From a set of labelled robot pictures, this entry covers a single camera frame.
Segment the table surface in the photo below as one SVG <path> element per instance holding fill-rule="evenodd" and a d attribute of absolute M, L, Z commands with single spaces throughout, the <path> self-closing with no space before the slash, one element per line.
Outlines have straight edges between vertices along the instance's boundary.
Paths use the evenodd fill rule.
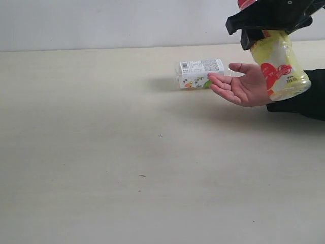
<path fill-rule="evenodd" d="M 298 42 L 305 69 L 325 41 Z M 325 126 L 177 88 L 239 45 L 0 54 L 0 242 L 325 241 Z"/>

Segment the black sleeve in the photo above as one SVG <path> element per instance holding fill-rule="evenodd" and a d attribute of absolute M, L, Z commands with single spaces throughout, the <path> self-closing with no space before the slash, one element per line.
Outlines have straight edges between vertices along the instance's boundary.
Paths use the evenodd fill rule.
<path fill-rule="evenodd" d="M 308 91 L 267 105 L 269 112 L 299 113 L 309 118 L 325 120 L 325 69 L 305 71 L 311 81 Z"/>

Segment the plastic bottle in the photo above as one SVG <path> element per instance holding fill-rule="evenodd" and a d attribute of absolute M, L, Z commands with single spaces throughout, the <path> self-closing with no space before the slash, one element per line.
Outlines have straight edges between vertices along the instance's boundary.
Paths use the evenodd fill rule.
<path fill-rule="evenodd" d="M 257 0 L 238 0 L 241 10 Z M 265 38 L 257 41 L 251 54 L 261 67 L 272 101 L 292 98 L 307 91 L 311 82 L 300 67 L 292 49 L 292 42 L 285 31 L 264 30 Z"/>

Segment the human hand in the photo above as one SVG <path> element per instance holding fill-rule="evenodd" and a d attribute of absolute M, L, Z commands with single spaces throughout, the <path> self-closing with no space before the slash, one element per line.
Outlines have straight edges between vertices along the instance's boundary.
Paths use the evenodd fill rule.
<path fill-rule="evenodd" d="M 234 104 L 243 107 L 255 107 L 272 103 L 266 80 L 258 65 L 253 64 L 230 64 L 229 68 L 245 75 L 241 77 L 224 76 L 211 73 L 208 75 L 212 81 L 210 88 Z"/>

